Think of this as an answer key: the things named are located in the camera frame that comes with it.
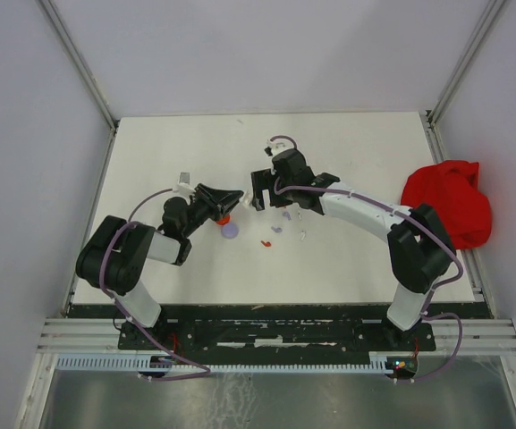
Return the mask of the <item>white charging case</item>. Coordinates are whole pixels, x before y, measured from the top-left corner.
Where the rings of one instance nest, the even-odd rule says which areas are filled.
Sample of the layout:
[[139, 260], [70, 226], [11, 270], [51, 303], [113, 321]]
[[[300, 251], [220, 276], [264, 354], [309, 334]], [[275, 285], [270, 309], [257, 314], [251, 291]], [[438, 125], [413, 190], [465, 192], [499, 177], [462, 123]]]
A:
[[253, 192], [247, 191], [244, 193], [243, 197], [240, 199], [240, 204], [247, 209], [252, 209], [254, 207], [253, 203]]

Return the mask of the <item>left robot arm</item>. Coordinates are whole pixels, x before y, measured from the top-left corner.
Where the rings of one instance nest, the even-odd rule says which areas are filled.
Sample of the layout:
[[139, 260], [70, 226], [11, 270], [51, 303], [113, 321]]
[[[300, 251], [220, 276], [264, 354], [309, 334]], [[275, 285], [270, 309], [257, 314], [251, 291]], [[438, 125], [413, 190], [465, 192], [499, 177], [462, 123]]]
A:
[[141, 281], [148, 260], [180, 266], [191, 251], [190, 236], [207, 221], [219, 222], [239, 204], [241, 190], [175, 189], [163, 205], [162, 223], [155, 227], [132, 217], [105, 217], [80, 252], [76, 275], [100, 289], [139, 326], [138, 336], [149, 348], [164, 346], [169, 327], [162, 308]]

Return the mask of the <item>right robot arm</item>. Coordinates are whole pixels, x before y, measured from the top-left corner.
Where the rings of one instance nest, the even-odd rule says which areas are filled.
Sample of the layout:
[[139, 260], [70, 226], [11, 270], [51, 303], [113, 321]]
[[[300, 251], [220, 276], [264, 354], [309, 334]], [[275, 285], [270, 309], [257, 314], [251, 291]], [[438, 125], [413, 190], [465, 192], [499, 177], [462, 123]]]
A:
[[272, 166], [250, 174], [251, 205], [266, 208], [264, 193], [274, 207], [296, 204], [304, 210], [350, 223], [381, 239], [387, 246], [398, 282], [387, 310], [382, 339], [391, 349], [403, 349], [414, 339], [413, 326], [424, 319], [436, 289], [458, 280], [463, 268], [436, 210], [381, 202], [335, 175], [315, 175], [295, 148], [272, 156]]

